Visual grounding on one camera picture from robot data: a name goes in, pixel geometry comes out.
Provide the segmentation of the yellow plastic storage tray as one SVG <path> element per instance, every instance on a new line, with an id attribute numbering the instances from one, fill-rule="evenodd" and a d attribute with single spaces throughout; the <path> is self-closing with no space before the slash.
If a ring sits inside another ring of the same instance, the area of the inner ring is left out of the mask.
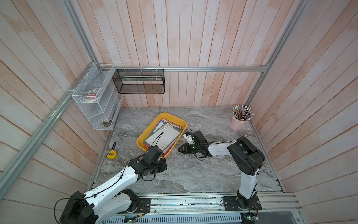
<path id="1" fill-rule="evenodd" d="M 137 138 L 137 146 L 147 151 L 151 146 L 158 146 L 166 158 L 184 134 L 187 123 L 169 113 L 161 113 Z"/>

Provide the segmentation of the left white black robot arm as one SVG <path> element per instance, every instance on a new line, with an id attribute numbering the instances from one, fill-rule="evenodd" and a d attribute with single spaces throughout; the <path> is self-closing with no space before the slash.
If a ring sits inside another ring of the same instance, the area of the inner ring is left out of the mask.
<path id="1" fill-rule="evenodd" d="M 85 193 L 79 191 L 67 198 L 59 224 L 100 224 L 118 213 L 145 215 L 148 209 L 129 186 L 147 175 L 155 176 L 167 168 L 163 152 L 151 146 L 142 155 L 130 159 L 125 167 L 110 180 Z"/>

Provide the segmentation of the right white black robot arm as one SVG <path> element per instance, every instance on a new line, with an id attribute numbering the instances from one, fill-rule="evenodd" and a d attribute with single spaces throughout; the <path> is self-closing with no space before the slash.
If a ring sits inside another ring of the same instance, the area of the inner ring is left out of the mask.
<path id="1" fill-rule="evenodd" d="M 262 209 L 257 196 L 258 175 L 265 161 L 264 154 L 246 137 L 234 141 L 208 142 L 201 131 L 186 132 L 187 143 L 178 151 L 195 155 L 198 160 L 213 156 L 231 156 L 241 171 L 241 183 L 237 196 L 223 197 L 226 211 L 259 211 Z"/>

